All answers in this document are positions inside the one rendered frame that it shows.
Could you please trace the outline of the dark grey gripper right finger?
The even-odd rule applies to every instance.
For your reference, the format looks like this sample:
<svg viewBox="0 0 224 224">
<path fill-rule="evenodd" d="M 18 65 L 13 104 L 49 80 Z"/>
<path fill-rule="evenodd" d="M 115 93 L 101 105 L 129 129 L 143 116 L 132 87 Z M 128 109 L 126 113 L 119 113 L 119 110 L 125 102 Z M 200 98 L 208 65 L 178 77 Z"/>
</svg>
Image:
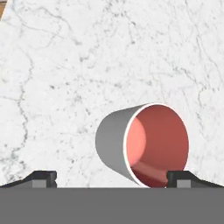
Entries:
<svg viewBox="0 0 224 224">
<path fill-rule="evenodd" d="M 169 188 L 221 188 L 221 185 L 197 178 L 190 171 L 168 171 L 166 174 Z"/>
</svg>

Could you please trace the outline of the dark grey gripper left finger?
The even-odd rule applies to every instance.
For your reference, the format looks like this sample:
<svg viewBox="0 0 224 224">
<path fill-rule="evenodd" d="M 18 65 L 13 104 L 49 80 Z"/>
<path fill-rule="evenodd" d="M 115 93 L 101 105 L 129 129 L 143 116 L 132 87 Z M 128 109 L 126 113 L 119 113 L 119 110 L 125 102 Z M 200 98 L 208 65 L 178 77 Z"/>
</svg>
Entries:
<svg viewBox="0 0 224 224">
<path fill-rule="evenodd" d="M 56 188 L 56 171 L 33 171 L 26 178 L 1 185 L 1 188 Z"/>
</svg>

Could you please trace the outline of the grey cup with red inside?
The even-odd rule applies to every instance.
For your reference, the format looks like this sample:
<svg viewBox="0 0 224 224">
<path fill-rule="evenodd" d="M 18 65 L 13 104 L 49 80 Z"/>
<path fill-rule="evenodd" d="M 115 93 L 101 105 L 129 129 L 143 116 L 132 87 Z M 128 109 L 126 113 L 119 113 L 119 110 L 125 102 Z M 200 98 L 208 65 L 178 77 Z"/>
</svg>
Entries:
<svg viewBox="0 0 224 224">
<path fill-rule="evenodd" d="M 114 172 L 140 186 L 166 187 L 168 171 L 185 169 L 189 140 L 176 111 L 148 103 L 103 118 L 96 131 L 95 148 Z"/>
</svg>

